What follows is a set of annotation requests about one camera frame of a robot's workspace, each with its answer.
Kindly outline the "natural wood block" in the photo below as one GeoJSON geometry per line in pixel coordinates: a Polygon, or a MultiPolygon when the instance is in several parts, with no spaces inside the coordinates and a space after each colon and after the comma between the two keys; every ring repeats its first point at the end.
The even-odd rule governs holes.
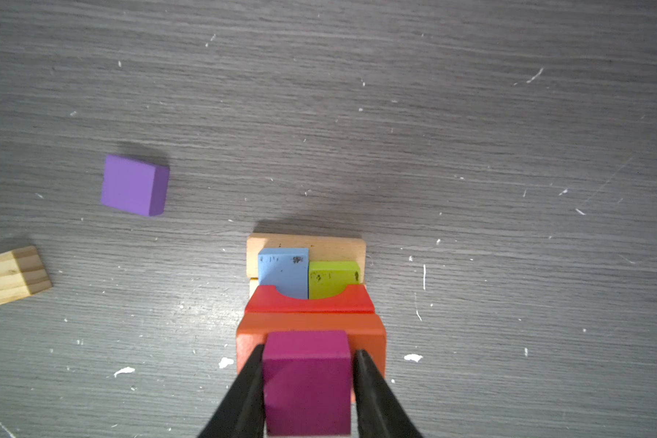
{"type": "Polygon", "coordinates": [[[259,282],[257,278],[249,279],[249,297],[253,297],[258,286],[259,282]]]}
{"type": "Polygon", "coordinates": [[[265,248],[308,248],[310,261],[354,261],[364,282],[367,244],[360,238],[252,233],[246,240],[246,276],[258,278],[258,255],[265,248]]]}

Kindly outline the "purple wood cube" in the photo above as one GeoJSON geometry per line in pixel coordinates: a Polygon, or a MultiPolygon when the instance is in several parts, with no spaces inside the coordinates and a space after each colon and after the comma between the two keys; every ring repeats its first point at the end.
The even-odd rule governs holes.
{"type": "Polygon", "coordinates": [[[135,215],[162,215],[169,178],[169,167],[108,154],[104,162],[100,202],[135,215]]]}

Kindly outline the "orange wood block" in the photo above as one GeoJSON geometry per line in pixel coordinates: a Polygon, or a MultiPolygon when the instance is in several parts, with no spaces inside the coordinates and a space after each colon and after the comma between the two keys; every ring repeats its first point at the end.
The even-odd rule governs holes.
{"type": "Polygon", "coordinates": [[[380,373],[385,373],[387,332],[374,313],[248,313],[235,334],[237,370],[242,370],[257,345],[266,344],[272,332],[325,330],[346,332],[351,356],[357,350],[366,350],[380,373]]]}

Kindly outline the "red arch wood block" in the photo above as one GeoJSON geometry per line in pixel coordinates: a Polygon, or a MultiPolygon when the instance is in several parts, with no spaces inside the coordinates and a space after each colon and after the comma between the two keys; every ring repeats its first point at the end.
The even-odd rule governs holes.
{"type": "Polygon", "coordinates": [[[348,285],[343,292],[326,299],[294,299],[275,286],[258,286],[245,308],[246,313],[367,313],[375,307],[364,285],[348,285]]]}

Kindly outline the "magenta wood cube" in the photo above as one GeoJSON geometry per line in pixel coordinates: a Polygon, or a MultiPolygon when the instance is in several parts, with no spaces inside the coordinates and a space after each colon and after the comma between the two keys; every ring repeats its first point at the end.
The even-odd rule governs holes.
{"type": "Polygon", "coordinates": [[[350,434],[352,356],[346,332],[272,332],[262,371],[268,435],[350,434]]]}

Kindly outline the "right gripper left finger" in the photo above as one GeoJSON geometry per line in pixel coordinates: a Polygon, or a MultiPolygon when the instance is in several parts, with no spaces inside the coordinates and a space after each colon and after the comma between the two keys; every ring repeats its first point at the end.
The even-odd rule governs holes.
{"type": "Polygon", "coordinates": [[[265,433],[263,352],[257,345],[199,438],[255,438],[265,433]]]}

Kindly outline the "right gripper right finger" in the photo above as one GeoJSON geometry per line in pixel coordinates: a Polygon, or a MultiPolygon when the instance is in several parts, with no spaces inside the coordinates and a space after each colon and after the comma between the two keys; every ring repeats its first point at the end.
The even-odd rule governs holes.
{"type": "Polygon", "coordinates": [[[355,352],[353,387],[360,438],[423,438],[366,350],[355,352]]]}

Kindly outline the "green wood block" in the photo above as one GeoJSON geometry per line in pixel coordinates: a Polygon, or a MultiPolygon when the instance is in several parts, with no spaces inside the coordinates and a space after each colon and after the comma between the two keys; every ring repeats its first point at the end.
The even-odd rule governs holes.
{"type": "Polygon", "coordinates": [[[308,266],[308,298],[335,297],[347,286],[359,285],[360,275],[354,261],[312,261],[308,266]]]}

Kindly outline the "blue wood block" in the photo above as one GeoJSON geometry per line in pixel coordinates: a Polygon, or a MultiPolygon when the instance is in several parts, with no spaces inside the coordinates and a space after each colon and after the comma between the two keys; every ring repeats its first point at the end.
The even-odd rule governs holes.
{"type": "Polygon", "coordinates": [[[293,299],[308,299],[308,248],[264,248],[258,255],[260,286],[275,286],[293,299]]]}

